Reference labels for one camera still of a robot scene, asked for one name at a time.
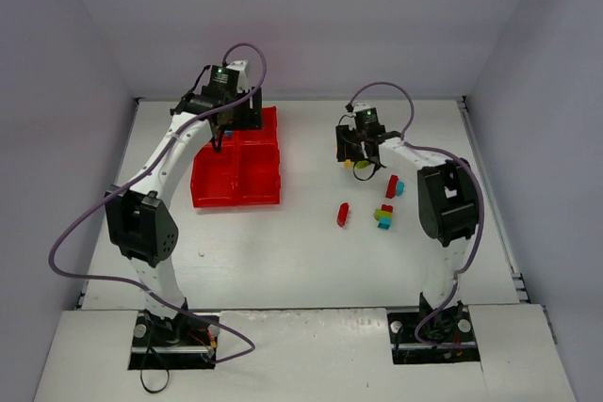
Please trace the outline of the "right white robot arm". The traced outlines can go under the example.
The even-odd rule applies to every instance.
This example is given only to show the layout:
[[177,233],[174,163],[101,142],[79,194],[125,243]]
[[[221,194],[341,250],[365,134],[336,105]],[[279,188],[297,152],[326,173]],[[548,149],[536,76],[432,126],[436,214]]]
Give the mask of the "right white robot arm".
[[346,110],[353,123],[335,127],[336,159],[389,169],[416,189],[419,225],[438,249],[420,295],[429,310],[440,313],[458,299],[460,276],[471,267],[481,242],[484,199],[479,180],[464,158],[412,144],[403,133],[386,130],[374,107],[348,105]]

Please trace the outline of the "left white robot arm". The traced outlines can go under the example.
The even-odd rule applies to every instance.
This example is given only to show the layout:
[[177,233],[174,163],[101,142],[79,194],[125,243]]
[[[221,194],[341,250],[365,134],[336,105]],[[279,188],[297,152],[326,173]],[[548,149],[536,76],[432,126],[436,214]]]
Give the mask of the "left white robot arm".
[[110,241],[135,268],[145,309],[159,319],[187,308],[171,259],[179,237],[170,212],[175,189],[203,146],[219,150],[226,132],[263,125],[261,89],[251,86],[248,66],[246,60],[212,66],[208,83],[193,86],[171,110],[165,136],[126,190],[106,192]]

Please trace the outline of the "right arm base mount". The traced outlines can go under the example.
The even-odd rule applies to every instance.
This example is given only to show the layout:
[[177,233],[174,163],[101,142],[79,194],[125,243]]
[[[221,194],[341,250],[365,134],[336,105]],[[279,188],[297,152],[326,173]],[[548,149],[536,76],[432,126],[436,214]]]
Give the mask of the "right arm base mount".
[[475,331],[467,307],[446,309],[419,332],[419,310],[387,312],[391,358],[395,365],[480,362]]

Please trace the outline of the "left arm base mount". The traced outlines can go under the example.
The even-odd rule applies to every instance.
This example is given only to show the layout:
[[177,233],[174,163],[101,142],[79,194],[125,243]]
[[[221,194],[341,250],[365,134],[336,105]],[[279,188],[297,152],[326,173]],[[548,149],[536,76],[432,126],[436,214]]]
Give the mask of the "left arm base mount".
[[181,314],[170,320],[138,312],[128,369],[214,369],[219,334],[218,327]]

